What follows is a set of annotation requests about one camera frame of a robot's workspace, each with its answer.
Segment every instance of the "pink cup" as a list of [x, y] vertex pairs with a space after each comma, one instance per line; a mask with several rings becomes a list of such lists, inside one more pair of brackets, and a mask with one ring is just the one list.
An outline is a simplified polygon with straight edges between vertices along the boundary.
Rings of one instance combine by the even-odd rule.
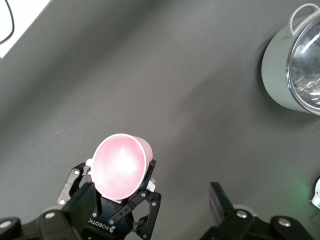
[[107, 137], [93, 155], [95, 188], [110, 200], [130, 197], [141, 186], [152, 158], [151, 146], [140, 137], [123, 133]]

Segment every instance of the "gray surface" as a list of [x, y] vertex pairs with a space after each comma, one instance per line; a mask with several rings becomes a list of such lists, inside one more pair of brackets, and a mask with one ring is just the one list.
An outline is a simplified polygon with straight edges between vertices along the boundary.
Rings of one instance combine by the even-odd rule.
[[70, 168], [128, 133], [157, 160], [152, 239], [199, 239], [212, 224], [210, 181], [319, 239], [308, 203], [319, 117], [276, 104], [260, 71], [270, 39], [307, 2], [52, 1], [0, 62], [0, 216], [35, 218]]

